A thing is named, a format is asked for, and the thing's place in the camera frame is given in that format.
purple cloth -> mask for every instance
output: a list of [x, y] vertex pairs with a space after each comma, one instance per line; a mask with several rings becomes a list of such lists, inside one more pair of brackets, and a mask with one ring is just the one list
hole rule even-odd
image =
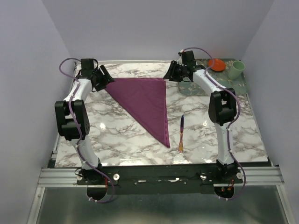
[[154, 138], [170, 148], [162, 78], [115, 78], [106, 91]]

paintbrush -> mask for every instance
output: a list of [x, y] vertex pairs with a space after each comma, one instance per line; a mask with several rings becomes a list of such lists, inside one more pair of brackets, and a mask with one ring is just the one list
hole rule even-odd
[[178, 145], [178, 152], [183, 152], [183, 131], [184, 131], [184, 115], [181, 117], [181, 130], [180, 130], [180, 139], [179, 139], [179, 145]]

mint green mug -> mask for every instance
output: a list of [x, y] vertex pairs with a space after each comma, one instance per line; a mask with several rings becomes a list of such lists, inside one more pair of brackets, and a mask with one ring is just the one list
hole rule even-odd
[[234, 61], [229, 69], [228, 77], [230, 79], [238, 78], [245, 69], [245, 64], [241, 61]]

marble tabletop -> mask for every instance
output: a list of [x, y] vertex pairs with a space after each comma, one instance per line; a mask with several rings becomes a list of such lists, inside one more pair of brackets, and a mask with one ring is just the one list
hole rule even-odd
[[[169, 63], [105, 64], [112, 77], [163, 77]], [[242, 112], [235, 122], [235, 157], [240, 162], [267, 161], [267, 153], [247, 97], [238, 96]], [[183, 96], [178, 84], [166, 82], [170, 148], [154, 139], [105, 91], [90, 93], [85, 101], [92, 147], [103, 166], [214, 163], [216, 130], [208, 116], [208, 96]], [[184, 152], [178, 152], [180, 119], [185, 115]], [[75, 149], [63, 137], [57, 146], [55, 167], [78, 167]]]

orange bowl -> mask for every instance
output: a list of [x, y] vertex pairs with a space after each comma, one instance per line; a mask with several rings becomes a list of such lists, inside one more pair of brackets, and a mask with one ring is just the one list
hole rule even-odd
[[[225, 63], [221, 59], [214, 59], [214, 66], [211, 68], [214, 71], [223, 71], [225, 70]], [[213, 64], [213, 61], [210, 59], [208, 62], [208, 66], [210, 67]]]

